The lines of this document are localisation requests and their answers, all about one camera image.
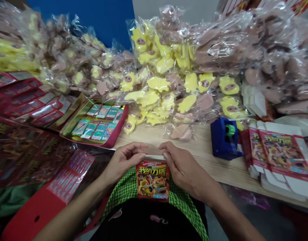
plastic bag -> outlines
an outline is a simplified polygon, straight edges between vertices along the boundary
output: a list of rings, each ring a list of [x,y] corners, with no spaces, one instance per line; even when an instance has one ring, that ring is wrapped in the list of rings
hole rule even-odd
[[[180,141],[194,139],[193,129],[190,124],[168,124],[165,126],[164,136]]]

wooden table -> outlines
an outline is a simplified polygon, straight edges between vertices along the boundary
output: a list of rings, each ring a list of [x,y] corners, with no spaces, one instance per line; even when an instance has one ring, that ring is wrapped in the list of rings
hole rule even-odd
[[[160,155],[161,151],[158,146],[169,138],[163,137],[163,125],[147,126],[143,123],[136,126],[133,133],[126,135],[123,131],[117,139],[114,150],[117,147],[126,145],[131,142],[144,142],[149,145],[150,155]],[[262,188],[259,181],[250,177],[245,161],[242,157],[232,161],[226,161],[216,158],[212,154],[211,131],[210,125],[194,126],[195,141],[182,142],[172,141],[177,147],[189,150],[197,162],[218,182],[243,188],[265,196],[276,198],[288,203],[308,208],[308,201],[300,202]]]

stack of boxes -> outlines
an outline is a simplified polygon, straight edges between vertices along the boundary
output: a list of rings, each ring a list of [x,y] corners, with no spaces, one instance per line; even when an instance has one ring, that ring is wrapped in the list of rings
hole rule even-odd
[[[44,127],[62,117],[70,102],[65,96],[44,91],[27,71],[0,73],[0,115]]]

gray floor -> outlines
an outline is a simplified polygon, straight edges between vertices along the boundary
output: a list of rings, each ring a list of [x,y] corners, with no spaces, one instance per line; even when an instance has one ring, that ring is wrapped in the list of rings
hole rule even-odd
[[[239,209],[267,241],[296,240],[296,230],[293,224],[280,215],[279,202],[274,199],[268,199],[268,201],[271,205],[269,211],[249,204],[241,205]],[[205,209],[210,241],[228,240],[211,209],[207,206]]]

green checkered apron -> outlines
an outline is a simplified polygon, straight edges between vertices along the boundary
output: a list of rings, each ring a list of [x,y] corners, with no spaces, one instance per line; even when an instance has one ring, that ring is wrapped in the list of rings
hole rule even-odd
[[[136,169],[132,167],[116,184],[104,211],[102,222],[110,211],[117,205],[122,204],[130,198],[137,198]],[[193,227],[201,236],[202,240],[208,241],[208,236],[198,211],[190,196],[170,179],[169,203],[178,208],[191,222]]]

